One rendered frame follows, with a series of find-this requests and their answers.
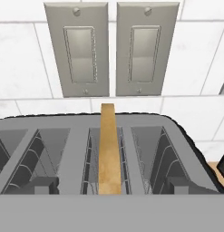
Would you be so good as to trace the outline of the grey four-slot toaster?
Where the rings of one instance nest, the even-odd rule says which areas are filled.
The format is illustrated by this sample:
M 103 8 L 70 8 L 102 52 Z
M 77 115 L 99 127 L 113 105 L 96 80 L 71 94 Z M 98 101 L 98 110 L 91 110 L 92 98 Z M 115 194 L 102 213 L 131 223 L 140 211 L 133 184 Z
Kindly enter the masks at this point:
M 176 121 L 119 113 L 116 125 L 122 194 L 168 194 L 168 177 L 224 194 L 215 171 Z M 98 194 L 100 129 L 98 113 L 1 119 L 0 195 L 38 177 L 58 177 L 62 195 Z

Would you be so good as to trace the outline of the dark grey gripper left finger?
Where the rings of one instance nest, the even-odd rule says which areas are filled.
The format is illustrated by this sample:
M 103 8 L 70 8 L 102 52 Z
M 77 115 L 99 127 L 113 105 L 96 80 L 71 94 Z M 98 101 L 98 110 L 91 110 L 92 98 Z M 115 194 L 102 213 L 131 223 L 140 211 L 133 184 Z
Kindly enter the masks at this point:
M 38 177 L 29 181 L 20 188 L 11 186 L 5 192 L 6 195 L 58 195 L 58 177 Z

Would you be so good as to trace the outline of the golden brown bread slice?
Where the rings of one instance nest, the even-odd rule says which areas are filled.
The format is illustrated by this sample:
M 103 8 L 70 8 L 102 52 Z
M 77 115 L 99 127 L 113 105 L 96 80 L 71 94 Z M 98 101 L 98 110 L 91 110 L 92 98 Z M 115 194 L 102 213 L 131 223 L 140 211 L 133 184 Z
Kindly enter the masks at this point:
M 99 194 L 120 195 L 122 192 L 121 162 L 115 109 L 112 103 L 101 107 L 99 146 Z

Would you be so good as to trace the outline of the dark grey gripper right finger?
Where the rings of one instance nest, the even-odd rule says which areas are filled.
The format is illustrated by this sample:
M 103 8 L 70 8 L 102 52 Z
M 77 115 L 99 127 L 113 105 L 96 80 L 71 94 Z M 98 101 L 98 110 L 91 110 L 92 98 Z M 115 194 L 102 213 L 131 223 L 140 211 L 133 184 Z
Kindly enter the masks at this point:
M 166 178 L 166 189 L 168 194 L 173 195 L 215 195 L 218 191 L 204 188 L 193 181 L 182 177 Z

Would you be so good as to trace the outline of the grey wall switch plate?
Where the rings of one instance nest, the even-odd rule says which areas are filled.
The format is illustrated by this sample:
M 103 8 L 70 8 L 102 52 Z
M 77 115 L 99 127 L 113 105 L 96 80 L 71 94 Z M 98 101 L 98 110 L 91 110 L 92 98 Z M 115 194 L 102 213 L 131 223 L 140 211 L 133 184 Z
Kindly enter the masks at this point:
M 161 94 L 179 5 L 178 2 L 117 4 L 118 96 Z
M 109 94 L 109 28 L 106 2 L 44 5 L 64 97 Z

